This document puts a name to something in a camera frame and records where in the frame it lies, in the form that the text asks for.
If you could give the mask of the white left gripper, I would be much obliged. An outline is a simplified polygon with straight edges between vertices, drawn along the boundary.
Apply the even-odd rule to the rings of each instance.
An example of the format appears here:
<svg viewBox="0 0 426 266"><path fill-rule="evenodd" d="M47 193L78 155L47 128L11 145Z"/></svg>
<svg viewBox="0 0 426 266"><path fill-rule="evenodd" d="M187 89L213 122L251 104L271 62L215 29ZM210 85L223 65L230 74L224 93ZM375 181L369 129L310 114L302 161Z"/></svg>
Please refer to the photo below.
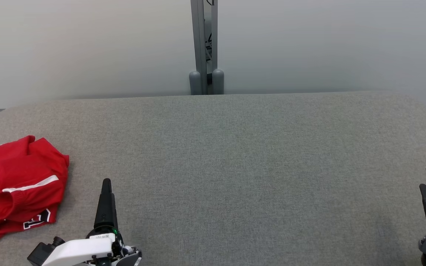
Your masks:
<svg viewBox="0 0 426 266"><path fill-rule="evenodd" d="M94 229L85 239L56 246L48 266L139 266L142 251L125 245L118 230L115 195L111 179L105 178L99 196Z"/></svg>

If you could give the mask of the red shorts white stripe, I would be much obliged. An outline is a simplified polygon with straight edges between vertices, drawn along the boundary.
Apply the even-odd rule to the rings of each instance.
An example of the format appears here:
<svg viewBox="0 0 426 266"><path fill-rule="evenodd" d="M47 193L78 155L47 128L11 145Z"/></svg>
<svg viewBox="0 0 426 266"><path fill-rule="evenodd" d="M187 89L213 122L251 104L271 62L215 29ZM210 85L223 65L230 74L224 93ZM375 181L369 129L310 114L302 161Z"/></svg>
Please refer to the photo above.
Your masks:
<svg viewBox="0 0 426 266"><path fill-rule="evenodd" d="M0 220L27 222L64 198L69 156L28 135L0 145Z"/></svg>

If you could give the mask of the grey partition post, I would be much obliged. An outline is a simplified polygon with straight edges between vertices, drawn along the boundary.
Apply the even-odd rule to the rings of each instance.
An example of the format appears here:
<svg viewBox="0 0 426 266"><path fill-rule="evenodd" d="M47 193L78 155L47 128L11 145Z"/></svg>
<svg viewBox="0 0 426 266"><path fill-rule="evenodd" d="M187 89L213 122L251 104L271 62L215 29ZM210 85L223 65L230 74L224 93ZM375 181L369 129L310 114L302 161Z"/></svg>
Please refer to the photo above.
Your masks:
<svg viewBox="0 0 426 266"><path fill-rule="evenodd" d="M204 4L211 7L206 37ZM218 68L218 0L190 0L196 69L188 75L191 95L223 95L224 72Z"/></svg>

